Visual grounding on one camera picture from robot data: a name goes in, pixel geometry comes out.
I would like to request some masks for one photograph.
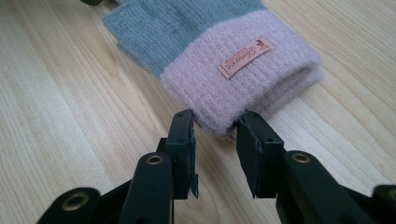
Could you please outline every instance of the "black plastic part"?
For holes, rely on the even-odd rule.
[[[81,2],[89,5],[89,6],[97,6],[103,2],[103,0],[80,0]]]
[[[282,224],[304,223],[303,214],[297,202],[294,201],[288,186],[285,184],[281,185],[279,193],[276,196],[276,211]]]
[[[38,224],[92,223],[92,216],[99,204],[100,193],[96,189],[72,189],[59,196],[38,220]]]
[[[253,198],[275,198],[281,175],[284,143],[257,113],[248,111],[238,121],[236,150]]]
[[[166,153],[171,156],[174,163],[176,200],[187,199],[190,189],[192,194],[198,197],[195,146],[192,111],[184,110],[175,114],[166,140]]]
[[[92,217],[92,223],[119,223],[121,209],[125,203],[131,182],[130,180],[100,197],[99,205]]]
[[[167,138],[161,138],[160,139],[160,142],[158,143],[158,146],[157,146],[157,151],[158,152],[166,153],[166,140],[167,140]]]
[[[314,156],[290,151],[284,158],[283,184],[288,187],[304,223],[374,223]],[[293,212],[284,206],[289,201],[282,202],[281,194],[277,207],[283,210],[279,213],[282,223],[297,223],[281,216]]]
[[[372,200],[375,220],[378,223],[395,223],[396,221],[396,186],[382,185],[374,189]]]
[[[140,158],[120,224],[173,223],[173,181],[171,158],[162,152]]]

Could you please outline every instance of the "pink fabric label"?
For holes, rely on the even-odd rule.
[[[218,69],[227,79],[231,79],[247,63],[271,49],[274,49],[274,46],[267,40],[263,38],[254,40],[225,60]]]

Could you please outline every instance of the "light wood surface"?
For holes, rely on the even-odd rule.
[[[324,80],[269,120],[286,149],[367,195],[396,184],[396,2],[263,2],[323,61]],[[0,223],[132,178],[182,109],[117,49],[101,21],[116,5],[0,0]],[[275,200],[251,198],[235,142],[195,130],[200,198],[176,202],[176,223],[278,223]]]

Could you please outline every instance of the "pink knit cuff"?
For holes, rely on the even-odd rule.
[[[218,66],[252,40],[264,38],[265,52],[234,77]],[[195,39],[165,67],[161,82],[206,131],[226,136],[239,115],[253,110],[269,118],[300,91],[321,78],[319,56],[268,10],[218,23]]]

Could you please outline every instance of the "wooden table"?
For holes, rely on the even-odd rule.
[[[286,149],[367,195],[395,184],[396,2],[263,2],[323,61],[324,80],[268,120]],[[101,21],[116,6],[0,0],[0,223],[127,181],[182,109],[117,48]],[[275,200],[251,198],[235,142],[195,130],[201,194],[176,202],[176,223],[278,223]]]

